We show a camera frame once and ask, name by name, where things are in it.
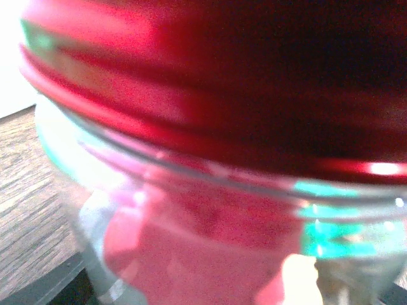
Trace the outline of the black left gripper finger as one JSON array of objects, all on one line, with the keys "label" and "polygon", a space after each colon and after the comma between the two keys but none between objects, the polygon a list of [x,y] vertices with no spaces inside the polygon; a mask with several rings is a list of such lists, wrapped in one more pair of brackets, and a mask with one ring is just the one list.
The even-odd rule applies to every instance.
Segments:
[{"label": "black left gripper finger", "polygon": [[85,270],[85,261],[74,254],[61,265],[1,301],[17,304],[95,304],[95,292]]}]

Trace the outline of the clear plastic jar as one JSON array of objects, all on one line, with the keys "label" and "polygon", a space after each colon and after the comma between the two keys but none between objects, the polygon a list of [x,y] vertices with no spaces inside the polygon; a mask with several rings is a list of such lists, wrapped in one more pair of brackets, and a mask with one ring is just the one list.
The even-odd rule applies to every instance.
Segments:
[{"label": "clear plastic jar", "polygon": [[101,304],[384,304],[406,188],[223,166],[50,101],[38,137]]}]

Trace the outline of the red round lid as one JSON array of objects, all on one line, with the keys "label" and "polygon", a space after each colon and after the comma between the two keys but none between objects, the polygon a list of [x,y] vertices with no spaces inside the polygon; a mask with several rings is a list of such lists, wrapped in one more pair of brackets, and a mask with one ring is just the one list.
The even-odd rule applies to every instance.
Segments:
[{"label": "red round lid", "polygon": [[28,1],[22,74],[192,156],[406,183],[405,1]]}]

